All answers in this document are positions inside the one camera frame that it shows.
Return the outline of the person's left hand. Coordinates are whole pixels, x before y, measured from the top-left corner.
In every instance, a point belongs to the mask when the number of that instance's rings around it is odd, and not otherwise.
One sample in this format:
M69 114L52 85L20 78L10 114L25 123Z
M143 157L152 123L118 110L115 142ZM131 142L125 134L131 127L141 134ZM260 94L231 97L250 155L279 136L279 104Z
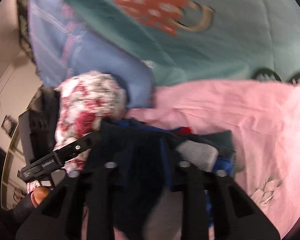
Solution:
M30 194L32 205L37 208L41 204L41 202L50 194L50 192L51 190L47 187L40 186L35 188Z

